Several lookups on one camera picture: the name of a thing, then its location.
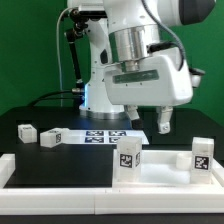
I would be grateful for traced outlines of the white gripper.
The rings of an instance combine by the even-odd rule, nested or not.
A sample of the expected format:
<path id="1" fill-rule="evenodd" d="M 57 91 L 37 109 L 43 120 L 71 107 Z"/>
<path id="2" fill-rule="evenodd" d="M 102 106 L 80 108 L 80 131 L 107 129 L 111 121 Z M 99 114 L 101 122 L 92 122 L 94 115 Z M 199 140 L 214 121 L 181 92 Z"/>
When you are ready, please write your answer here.
<path id="1" fill-rule="evenodd" d="M 178 71 L 170 57 L 159 55 L 143 59 L 139 66 L 140 70 L 135 72 L 123 72 L 120 64 L 105 68 L 109 101 L 113 105 L 125 105 L 134 130 L 143 129 L 137 106 L 162 106 L 156 108 L 158 132 L 168 134 L 171 106 L 186 104 L 193 96 L 187 64 Z"/>

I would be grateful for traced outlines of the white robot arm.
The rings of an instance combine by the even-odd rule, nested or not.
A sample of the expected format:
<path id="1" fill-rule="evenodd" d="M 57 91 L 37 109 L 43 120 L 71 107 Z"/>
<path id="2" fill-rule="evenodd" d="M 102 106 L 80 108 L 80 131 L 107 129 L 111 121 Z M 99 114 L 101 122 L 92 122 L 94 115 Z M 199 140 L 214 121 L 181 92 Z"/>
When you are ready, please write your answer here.
<path id="1" fill-rule="evenodd" d="M 91 78 L 80 112 L 98 119 L 125 113 L 132 127 L 137 108 L 154 106 L 158 131 L 170 132 L 173 108 L 191 101 L 203 72 L 187 64 L 170 29 L 205 20 L 216 0 L 67 0 L 73 32 L 87 34 Z"/>

